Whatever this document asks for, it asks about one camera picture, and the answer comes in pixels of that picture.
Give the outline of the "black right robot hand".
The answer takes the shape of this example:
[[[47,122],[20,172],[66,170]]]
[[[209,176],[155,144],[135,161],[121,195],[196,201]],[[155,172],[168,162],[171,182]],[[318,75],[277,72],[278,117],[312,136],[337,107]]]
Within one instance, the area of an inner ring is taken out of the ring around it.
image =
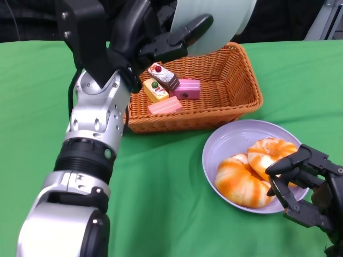
[[[271,188],[284,207],[284,217],[306,228],[319,227],[333,244],[342,241],[342,166],[307,145],[266,169]],[[288,185],[313,191],[311,202],[296,200]]]

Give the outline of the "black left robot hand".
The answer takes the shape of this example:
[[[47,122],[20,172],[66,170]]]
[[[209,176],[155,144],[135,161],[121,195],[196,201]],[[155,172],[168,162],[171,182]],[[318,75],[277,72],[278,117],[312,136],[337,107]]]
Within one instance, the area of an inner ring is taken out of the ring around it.
[[[205,13],[172,29],[177,1],[125,1],[114,19],[110,49],[127,60],[124,75],[130,93],[142,88],[140,75],[153,63],[167,63],[188,55],[188,48],[211,27]]]

